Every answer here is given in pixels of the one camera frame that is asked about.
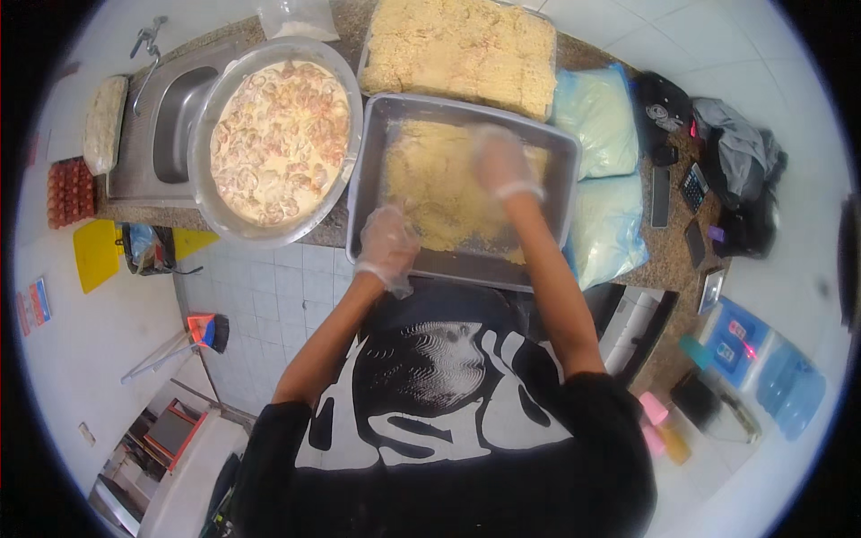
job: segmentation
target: broom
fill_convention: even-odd
[[[120,383],[125,385],[135,377],[158,368],[171,358],[195,346],[208,347],[219,355],[224,353],[224,350],[227,348],[227,338],[230,336],[230,324],[227,321],[227,316],[223,314],[188,316],[186,321],[189,323],[189,332],[186,333],[186,336],[194,338],[195,341],[193,343],[184,348],[177,349],[169,355],[158,359],[153,364],[129,372],[120,379]]]

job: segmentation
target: yellow cutting board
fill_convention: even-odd
[[[174,254],[177,260],[182,260],[192,252],[200,250],[218,240],[219,236],[214,232],[198,232],[197,230],[186,230],[185,228],[173,229]]]
[[[94,220],[72,234],[77,277],[85,294],[120,270],[123,249],[115,244],[117,239],[122,239],[122,232],[115,228],[113,220]]]

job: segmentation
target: faucet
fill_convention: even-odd
[[[144,83],[140,86],[140,91],[138,91],[138,96],[134,98],[134,103],[132,104],[132,111],[134,115],[140,116],[140,111],[138,110],[138,101],[140,100],[140,94],[144,93],[144,88],[146,87],[146,83],[150,82],[150,77],[152,76],[152,72],[156,70],[158,67],[158,62],[161,61],[161,53],[158,51],[158,47],[155,44],[156,35],[158,35],[158,28],[167,22],[167,17],[164,15],[155,17],[152,19],[152,28],[141,28],[138,32],[138,40],[134,44],[134,48],[132,49],[132,54],[129,58],[134,58],[134,55],[138,53],[138,49],[140,48],[140,44],[144,41],[146,42],[146,52],[150,56],[155,56],[156,61],[152,63],[152,67],[150,67],[150,72],[146,73],[146,78],[144,79]]]

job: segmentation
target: hand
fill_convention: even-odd
[[[535,179],[514,133],[489,123],[471,131],[475,177],[488,194],[501,201],[522,192],[532,193],[539,201],[544,199],[544,189]]]
[[[406,279],[418,254],[418,237],[404,221],[403,203],[378,207],[362,229],[362,253],[356,260],[356,272],[376,275],[395,297],[403,299],[412,293]]]

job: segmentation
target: granite countertop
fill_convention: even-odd
[[[368,32],[376,1],[331,0],[330,2],[335,27],[341,40],[329,43],[329,45],[344,56],[354,71],[358,67],[362,44]],[[165,54],[164,58],[169,61],[197,47],[241,32],[245,32],[248,46],[254,46],[265,39],[259,21],[256,17],[251,17],[192,40]],[[569,71],[594,69],[616,61],[619,60],[581,40],[566,34],[558,35],[556,65],[559,69]],[[625,70],[630,76],[637,73],[629,65],[625,65]],[[699,150],[690,137],[680,133],[672,135],[670,143],[679,149],[679,161],[670,169],[671,185],[678,186],[691,164],[697,160]],[[677,343],[682,334],[694,331],[702,323],[702,320],[697,316],[697,307],[705,272],[707,269],[727,266],[728,263],[719,260],[711,249],[710,241],[705,241],[706,260],[701,263],[701,270],[692,268],[691,257],[684,241],[684,229],[691,222],[692,215],[678,189],[671,189],[670,218],[667,228],[654,229],[648,224],[648,216],[651,214],[651,174],[652,164],[648,158],[644,158],[641,163],[641,177],[645,209],[641,235],[648,247],[649,261],[622,275],[614,282],[643,288],[670,290],[678,294],[676,306],[672,309],[663,332],[630,387],[631,392],[636,395],[649,390],[662,401],[668,401],[669,389],[693,365],[693,362],[682,353]],[[104,199],[103,186],[103,180],[101,186],[97,184],[97,194],[99,195],[97,218],[175,226],[192,230],[208,230],[206,222],[196,209],[109,206],[107,200]],[[344,247],[348,216],[346,198],[347,191],[345,190],[329,215],[304,238],[300,239],[300,243]],[[703,232],[708,229],[709,224],[717,221],[719,211],[718,200],[709,193],[697,212],[697,221]]]

